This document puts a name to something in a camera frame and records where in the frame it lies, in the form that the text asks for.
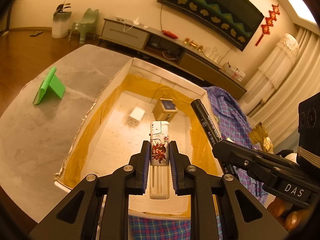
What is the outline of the person right hand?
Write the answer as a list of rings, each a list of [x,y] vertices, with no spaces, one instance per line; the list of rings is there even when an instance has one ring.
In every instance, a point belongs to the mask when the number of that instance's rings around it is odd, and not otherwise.
[[[274,201],[268,205],[267,210],[287,232],[300,230],[308,223],[313,209],[289,211],[289,205],[289,202],[276,197]]]

